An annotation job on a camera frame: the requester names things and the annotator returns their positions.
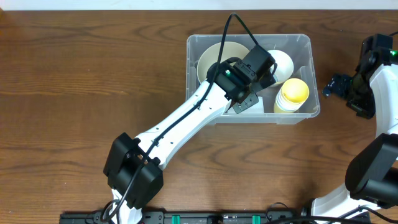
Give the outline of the white plastic bowl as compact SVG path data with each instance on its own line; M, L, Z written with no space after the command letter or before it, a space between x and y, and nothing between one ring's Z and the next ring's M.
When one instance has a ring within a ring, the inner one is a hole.
M273 86L283 84L288 80L294 71L294 63L292 59L285 52L281 50L269 50L268 51L275 59L277 68L274 72L275 83Z

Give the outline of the light blue plastic cup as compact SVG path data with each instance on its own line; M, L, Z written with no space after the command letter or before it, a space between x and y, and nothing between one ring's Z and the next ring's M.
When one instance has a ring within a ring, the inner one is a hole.
M277 98L274 103L274 113L293 113L301 107L301 103L294 103L283 98Z

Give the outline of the yellow plastic cup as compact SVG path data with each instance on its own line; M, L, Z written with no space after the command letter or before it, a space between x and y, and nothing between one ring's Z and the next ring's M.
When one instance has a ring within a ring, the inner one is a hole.
M293 113L297 110L295 104L288 103L286 101L276 100L274 103L274 113Z
M288 79L280 90L283 99L295 104L304 103L310 94L308 85L298 78Z

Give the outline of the large cream bowl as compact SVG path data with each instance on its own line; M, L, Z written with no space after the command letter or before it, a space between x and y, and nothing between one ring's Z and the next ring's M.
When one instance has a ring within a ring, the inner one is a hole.
M197 77L200 83L206 79L209 68L217 62L220 47L220 43L214 44L201 55L197 65ZM249 49L244 45L237 42L225 42L223 53L221 54L221 62L231 57L243 59L248 53Z

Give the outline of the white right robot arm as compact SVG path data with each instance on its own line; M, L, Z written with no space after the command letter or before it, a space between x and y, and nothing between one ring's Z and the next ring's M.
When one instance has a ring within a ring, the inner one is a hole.
M397 50L393 40L393 34L365 38L355 74L334 74L322 91L344 99L357 116L374 118L376 133L349 163L343 184L302 210L308 223L365 223L365 214L397 206Z

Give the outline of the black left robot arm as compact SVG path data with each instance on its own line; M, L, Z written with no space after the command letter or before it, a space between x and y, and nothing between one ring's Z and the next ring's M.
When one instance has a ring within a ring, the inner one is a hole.
M135 138L122 133L112 143L104 167L109 186L121 195L101 215L117 218L122 205L145 206L163 186L163 170L174 154L202 127L235 103L242 103L254 88L275 83L275 58L255 45L244 58L218 59L195 94L159 124Z

